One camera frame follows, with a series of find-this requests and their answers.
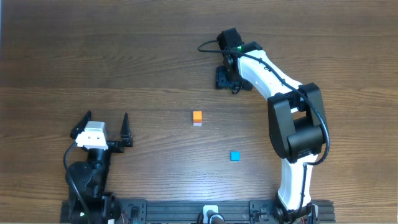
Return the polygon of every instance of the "black mounting base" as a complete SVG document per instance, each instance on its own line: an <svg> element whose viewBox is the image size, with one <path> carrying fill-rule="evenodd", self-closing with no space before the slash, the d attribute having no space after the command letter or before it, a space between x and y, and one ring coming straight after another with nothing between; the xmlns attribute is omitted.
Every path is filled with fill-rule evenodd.
<svg viewBox="0 0 398 224"><path fill-rule="evenodd" d="M240 80L235 80L235 81L229 81L227 79L227 74L228 71L224 65L220 65L216 69L216 89L222 90L224 88L230 89L230 90L235 90L242 85L242 90L252 90L253 85L245 80L245 79L240 79Z"/></svg>
<svg viewBox="0 0 398 224"><path fill-rule="evenodd" d="M146 223L196 223L198 214L203 212L205 205L217 205L226 223L247 224L276 224L274 218L273 200L251 200L251 201L185 201L185 202L147 202L144 199L118 199L121 213L124 215L124 223L146 224ZM335 209L333 202L327 200L313 200L318 205L318 219L305 216L305 223L317 224L322 222L335 222ZM62 205L60 223L70 223L68 217L67 202ZM123 224L123 219L115 220L117 224Z"/></svg>

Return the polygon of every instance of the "white arm segment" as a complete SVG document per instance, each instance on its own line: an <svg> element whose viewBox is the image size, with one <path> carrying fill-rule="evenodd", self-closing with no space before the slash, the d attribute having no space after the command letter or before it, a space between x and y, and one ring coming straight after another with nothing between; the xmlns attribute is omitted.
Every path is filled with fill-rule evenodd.
<svg viewBox="0 0 398 224"><path fill-rule="evenodd" d="M261 58L269 66L271 66L278 75L285 79L286 83L298 89L300 82L295 81L283 73L278 67L276 67L267 57L267 54L263 50L253 50L246 53L256 58ZM267 100L268 97L274 96L276 93L288 93L292 91L276 78L276 76L264 69L265 65L259 63L248 57L238 58L239 74L253 84L260 94ZM309 155L299 159L295 164L291 164L287 159L282 159L282 180L280 182L280 188L278 190L278 197L284 204L284 207L288 210L296 210L300 206L301 200L301 189L303 183L303 163L304 162L315 162L318 156ZM308 166L307 179L305 181L305 197L303 206L311 201L310 196L310 182L311 182L312 166Z"/></svg>

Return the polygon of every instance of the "blue cube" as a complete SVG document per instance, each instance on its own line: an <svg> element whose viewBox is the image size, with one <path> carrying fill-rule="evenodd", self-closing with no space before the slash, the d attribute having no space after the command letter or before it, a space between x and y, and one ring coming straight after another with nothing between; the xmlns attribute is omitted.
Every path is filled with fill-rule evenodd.
<svg viewBox="0 0 398 224"><path fill-rule="evenodd" d="M231 161L239 161L241 159L241 152L231 152Z"/></svg>

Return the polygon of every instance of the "wood grain surface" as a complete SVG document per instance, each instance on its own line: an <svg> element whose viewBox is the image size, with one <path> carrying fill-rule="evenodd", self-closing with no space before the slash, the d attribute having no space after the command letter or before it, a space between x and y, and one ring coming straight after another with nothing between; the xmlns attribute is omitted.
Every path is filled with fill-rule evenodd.
<svg viewBox="0 0 398 224"><path fill-rule="evenodd" d="M313 170L312 198L334 201L338 222L396 222L394 0L4 0L0 222L59 221L63 153L87 110L113 139L129 113L134 147L113 156L108 178L118 197L272 198L280 159L265 99L215 90L222 57L196 50L230 27L322 90L331 149ZM85 157L74 150L70 162Z"/></svg>

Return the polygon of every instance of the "wooden tabletop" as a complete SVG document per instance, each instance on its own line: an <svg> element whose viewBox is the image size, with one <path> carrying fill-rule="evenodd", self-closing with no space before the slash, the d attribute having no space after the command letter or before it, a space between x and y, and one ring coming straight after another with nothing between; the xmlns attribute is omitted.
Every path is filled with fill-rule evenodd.
<svg viewBox="0 0 398 224"><path fill-rule="evenodd" d="M59 221L63 153L87 110L111 139L129 113L134 147L113 156L108 178L117 197L273 198L280 159L266 100L257 90L216 90L222 56L197 51L230 27L322 90L331 149L313 170L312 198L332 200L338 222L396 222L393 0L3 1L0 221ZM192 126L194 110L202 127ZM70 163L85 157L75 149Z"/></svg>

